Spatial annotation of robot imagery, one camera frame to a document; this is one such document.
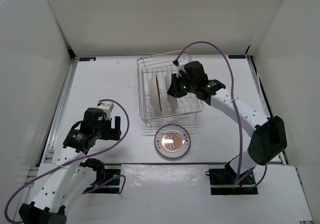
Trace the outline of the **flower pattern plate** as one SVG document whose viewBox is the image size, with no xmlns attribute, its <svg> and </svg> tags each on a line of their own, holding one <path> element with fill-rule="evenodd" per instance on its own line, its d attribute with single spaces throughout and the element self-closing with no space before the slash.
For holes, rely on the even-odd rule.
<svg viewBox="0 0 320 224">
<path fill-rule="evenodd" d="M 164 77 L 164 81 L 165 81 L 165 89 L 167 92 L 167 100 L 169 103 L 171 103 L 173 108 L 177 108 L 178 107 L 177 99 L 168 94 L 168 90 L 169 90 L 170 85 L 172 83 L 172 68 L 171 67 L 168 68 L 168 70 L 165 74 L 165 77 Z"/>
</svg>

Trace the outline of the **orange sunburst plate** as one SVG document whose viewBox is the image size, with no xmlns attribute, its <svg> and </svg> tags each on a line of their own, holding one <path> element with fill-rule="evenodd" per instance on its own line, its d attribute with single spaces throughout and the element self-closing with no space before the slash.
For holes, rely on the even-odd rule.
<svg viewBox="0 0 320 224">
<path fill-rule="evenodd" d="M 154 146 L 157 153 L 168 160 L 183 158 L 189 152 L 191 143 L 188 131 L 177 124 L 162 126 L 154 136 Z"/>
</svg>

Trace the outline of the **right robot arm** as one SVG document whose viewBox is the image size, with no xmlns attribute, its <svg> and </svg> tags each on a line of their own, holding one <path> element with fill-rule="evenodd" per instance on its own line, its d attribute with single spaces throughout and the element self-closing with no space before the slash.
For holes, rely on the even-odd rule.
<svg viewBox="0 0 320 224">
<path fill-rule="evenodd" d="M 173 64 L 177 72 L 168 81 L 167 94 L 180 98 L 188 93 L 220 110 L 239 127 L 239 135 L 246 132 L 251 138 L 247 150 L 240 146 L 239 155 L 225 165 L 225 179 L 239 184 L 256 166 L 266 166 L 287 148 L 284 121 L 278 117 L 268 117 L 258 113 L 239 99 L 236 99 L 225 84 L 210 80 L 198 61 Z"/>
</svg>

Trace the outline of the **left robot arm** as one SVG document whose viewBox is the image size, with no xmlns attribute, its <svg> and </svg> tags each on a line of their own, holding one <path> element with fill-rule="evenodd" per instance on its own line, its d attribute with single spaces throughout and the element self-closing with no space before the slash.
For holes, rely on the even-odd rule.
<svg viewBox="0 0 320 224">
<path fill-rule="evenodd" d="M 105 181 L 105 165 L 95 158 L 87 158 L 97 140 L 120 140 L 119 116 L 111 118 L 114 105 L 102 102 L 88 108 L 83 120 L 68 132 L 57 170 L 48 175 L 39 193 L 19 209 L 23 223 L 66 223 L 67 212 L 90 185 Z"/>
</svg>

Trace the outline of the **left white plate in rack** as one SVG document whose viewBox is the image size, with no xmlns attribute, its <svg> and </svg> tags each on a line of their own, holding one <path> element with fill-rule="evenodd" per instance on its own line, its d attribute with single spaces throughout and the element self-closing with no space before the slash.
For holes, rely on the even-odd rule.
<svg viewBox="0 0 320 224">
<path fill-rule="evenodd" d="M 162 112 L 161 99 L 160 99 L 160 91 L 159 91 L 159 82 L 157 74 L 153 74 L 148 82 L 148 91 L 150 96 L 150 103 L 155 111 L 158 113 Z"/>
</svg>

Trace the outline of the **right corner label sticker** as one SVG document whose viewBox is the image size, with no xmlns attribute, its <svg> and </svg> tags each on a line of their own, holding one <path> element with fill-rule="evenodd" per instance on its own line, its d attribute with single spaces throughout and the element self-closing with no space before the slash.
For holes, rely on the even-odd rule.
<svg viewBox="0 0 320 224">
<path fill-rule="evenodd" d="M 245 59 L 246 55 L 228 55 L 229 59 Z"/>
</svg>

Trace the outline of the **corner label sticker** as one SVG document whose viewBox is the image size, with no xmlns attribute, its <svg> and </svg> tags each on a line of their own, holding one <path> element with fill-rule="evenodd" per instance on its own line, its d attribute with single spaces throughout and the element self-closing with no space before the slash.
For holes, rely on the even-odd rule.
<svg viewBox="0 0 320 224">
<path fill-rule="evenodd" d="M 245 59 L 246 55 L 228 55 L 229 59 Z"/>
<path fill-rule="evenodd" d="M 79 62 L 93 62 L 96 60 L 96 57 L 81 57 Z"/>
</svg>

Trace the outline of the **left corner label sticker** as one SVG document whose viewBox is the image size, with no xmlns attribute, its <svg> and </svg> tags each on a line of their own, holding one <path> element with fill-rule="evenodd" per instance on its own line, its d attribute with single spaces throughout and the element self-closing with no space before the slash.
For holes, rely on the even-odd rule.
<svg viewBox="0 0 320 224">
<path fill-rule="evenodd" d="M 93 62 L 96 60 L 96 57 L 81 57 L 79 62 Z"/>
</svg>

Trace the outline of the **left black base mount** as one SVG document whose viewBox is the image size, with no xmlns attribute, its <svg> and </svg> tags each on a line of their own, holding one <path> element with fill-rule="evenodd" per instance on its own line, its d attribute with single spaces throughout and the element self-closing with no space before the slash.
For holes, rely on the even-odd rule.
<svg viewBox="0 0 320 224">
<path fill-rule="evenodd" d="M 121 174 L 121 165 L 105 165 L 104 166 L 104 176 L 105 178 L 98 184 L 92 184 L 89 187 L 85 189 L 85 192 L 90 191 L 94 189 L 96 186 L 99 186 L 103 184 L 104 182 L 108 181 L 109 179 L 113 178 L 114 176 L 120 175 Z M 118 194 L 120 191 L 120 182 L 121 178 L 115 178 L 109 183 L 105 184 L 103 187 L 91 192 L 91 194 Z"/>
</svg>

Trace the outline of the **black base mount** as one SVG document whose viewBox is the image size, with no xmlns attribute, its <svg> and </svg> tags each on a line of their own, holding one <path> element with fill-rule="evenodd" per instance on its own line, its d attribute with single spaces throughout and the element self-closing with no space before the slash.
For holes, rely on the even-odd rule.
<svg viewBox="0 0 320 224">
<path fill-rule="evenodd" d="M 209 169 L 206 171 L 209 177 L 211 195 L 257 195 L 258 188 L 254 174 L 251 172 L 239 184 L 235 185 L 235 178 L 225 169 Z"/>
<path fill-rule="evenodd" d="M 92 184 L 89 187 L 85 189 L 85 192 L 90 191 L 94 189 L 96 186 L 99 186 L 103 184 L 104 182 L 108 181 L 109 179 L 113 178 L 114 176 L 120 175 L 121 174 L 121 165 L 105 165 L 104 166 L 104 176 L 105 178 L 98 184 Z M 121 178 L 115 178 L 109 183 L 105 184 L 103 187 L 91 192 L 91 194 L 118 194 L 120 191 L 120 182 Z"/>
</svg>

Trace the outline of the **aluminium table edge rail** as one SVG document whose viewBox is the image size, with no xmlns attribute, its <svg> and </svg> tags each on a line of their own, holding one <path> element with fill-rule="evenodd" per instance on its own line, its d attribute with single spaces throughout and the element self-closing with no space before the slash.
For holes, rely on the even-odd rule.
<svg viewBox="0 0 320 224">
<path fill-rule="evenodd" d="M 50 130 L 43 148 L 43 152 L 41 154 L 41 158 L 38 164 L 36 165 L 36 167 L 31 167 L 29 169 L 26 182 L 30 181 L 32 178 L 36 176 L 36 171 L 38 171 L 40 164 L 46 163 L 48 161 L 52 161 L 53 159 L 57 140 L 58 140 L 60 124 L 66 109 L 65 107 L 68 102 L 68 97 L 70 94 L 74 75 L 76 72 L 77 63 L 78 61 L 76 58 L 71 59 L 71 64 L 69 66 L 66 78 L 64 80 L 62 91 L 60 93 L 60 97 L 57 103 L 57 108 L 50 126 Z"/>
</svg>

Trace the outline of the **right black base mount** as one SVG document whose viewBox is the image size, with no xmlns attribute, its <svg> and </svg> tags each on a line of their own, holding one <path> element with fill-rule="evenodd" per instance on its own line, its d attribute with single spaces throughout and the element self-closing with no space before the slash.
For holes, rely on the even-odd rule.
<svg viewBox="0 0 320 224">
<path fill-rule="evenodd" d="M 254 174 L 251 172 L 239 184 L 235 185 L 235 178 L 225 169 L 209 169 L 206 171 L 209 177 L 211 195 L 257 195 L 258 188 Z"/>
</svg>

